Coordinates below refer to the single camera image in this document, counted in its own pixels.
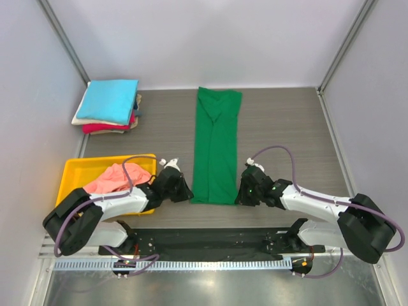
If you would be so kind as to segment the green t shirt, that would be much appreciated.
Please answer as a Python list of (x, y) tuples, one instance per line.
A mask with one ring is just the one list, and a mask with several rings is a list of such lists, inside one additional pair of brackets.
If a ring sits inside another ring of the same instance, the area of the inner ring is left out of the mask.
[(238, 194), (237, 134), (241, 104), (241, 92), (198, 88), (193, 204), (235, 204)]

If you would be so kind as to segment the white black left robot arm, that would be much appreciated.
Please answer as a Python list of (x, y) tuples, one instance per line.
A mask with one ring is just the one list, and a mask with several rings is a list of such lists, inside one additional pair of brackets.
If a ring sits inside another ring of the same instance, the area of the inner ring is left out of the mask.
[(43, 220), (43, 227), (54, 241), (54, 255), (70, 256), (85, 246), (107, 246), (120, 254), (130, 254), (135, 239), (122, 221), (107, 219), (128, 213), (142, 213), (194, 197), (184, 174), (174, 166), (164, 168), (153, 182), (144, 182), (127, 191), (92, 194), (76, 188)]

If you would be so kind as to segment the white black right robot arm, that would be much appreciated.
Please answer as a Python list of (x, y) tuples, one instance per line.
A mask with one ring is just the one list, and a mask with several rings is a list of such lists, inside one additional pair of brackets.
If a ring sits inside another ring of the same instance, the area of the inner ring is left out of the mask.
[(241, 174), (235, 202), (251, 207), (264, 203), (317, 218), (303, 221), (288, 235), (288, 246), (295, 252), (310, 245), (326, 245), (347, 249), (360, 260), (374, 264), (397, 232), (397, 227), (364, 194), (335, 197), (298, 187), (289, 180), (274, 181), (258, 164), (248, 166)]

